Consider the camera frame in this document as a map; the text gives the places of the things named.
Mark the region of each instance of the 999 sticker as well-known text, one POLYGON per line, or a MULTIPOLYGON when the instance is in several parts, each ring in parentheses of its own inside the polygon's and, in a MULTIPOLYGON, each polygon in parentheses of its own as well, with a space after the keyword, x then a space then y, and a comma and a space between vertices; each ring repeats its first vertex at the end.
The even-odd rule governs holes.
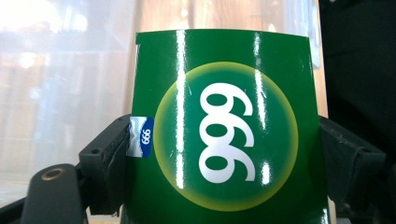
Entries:
POLYGON ((154 119, 130 117, 128 157, 146 158, 151 154, 154 119))

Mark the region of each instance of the circular emblem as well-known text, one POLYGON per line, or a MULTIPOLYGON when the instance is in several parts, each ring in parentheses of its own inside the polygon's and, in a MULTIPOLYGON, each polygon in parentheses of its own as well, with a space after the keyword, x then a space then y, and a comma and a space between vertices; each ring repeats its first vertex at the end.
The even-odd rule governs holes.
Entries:
POLYGON ((169 183, 193 203, 240 211, 273 197, 298 149, 282 90, 240 63, 209 63, 172 85, 158 107, 154 151, 169 183))

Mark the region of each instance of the small sticker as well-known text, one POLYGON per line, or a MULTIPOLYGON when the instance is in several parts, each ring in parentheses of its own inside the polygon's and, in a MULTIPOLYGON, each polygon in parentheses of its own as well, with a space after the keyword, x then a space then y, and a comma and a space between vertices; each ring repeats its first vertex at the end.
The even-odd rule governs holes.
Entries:
POLYGON ((130 117, 129 157, 146 158, 151 154, 154 119, 147 117, 130 117))

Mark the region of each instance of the white numbers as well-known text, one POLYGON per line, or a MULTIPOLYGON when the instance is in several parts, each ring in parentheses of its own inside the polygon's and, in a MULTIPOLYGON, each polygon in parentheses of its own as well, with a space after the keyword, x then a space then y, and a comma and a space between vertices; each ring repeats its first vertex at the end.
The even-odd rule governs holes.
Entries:
POLYGON ((233 98, 238 98, 244 103, 244 116, 251 116, 253 106, 247 95, 234 85, 227 83, 214 83, 207 86, 201 94, 201 107, 206 112, 206 117, 201 121, 199 134, 207 145, 201 153, 199 168, 204 178, 212 183, 223 183, 233 175, 235 161, 241 161, 247 167, 246 181, 254 181, 255 169, 250 157, 241 149, 231 146, 234 137, 234 128, 240 129, 246 137, 245 147, 254 146, 253 132, 244 120, 230 113, 233 109, 233 98), (211 105, 207 98, 210 95, 222 95, 226 98, 224 105, 211 105), (227 132, 223 136, 211 136, 207 127, 213 124, 222 125, 227 132), (206 161, 212 157, 221 157, 227 161, 227 166, 222 170, 213 170, 207 167, 206 161))
POLYGON ((151 134, 151 130, 150 129, 146 129, 142 131, 142 143, 144 145, 148 145, 149 144, 149 139, 150 139, 150 134, 151 134))

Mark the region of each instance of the green packaging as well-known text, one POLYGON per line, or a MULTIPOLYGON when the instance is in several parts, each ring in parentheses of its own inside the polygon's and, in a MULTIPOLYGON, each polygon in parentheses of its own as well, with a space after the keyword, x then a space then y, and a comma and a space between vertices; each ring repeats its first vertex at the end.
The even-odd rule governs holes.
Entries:
POLYGON ((140 33, 123 223, 329 223, 306 37, 140 33))

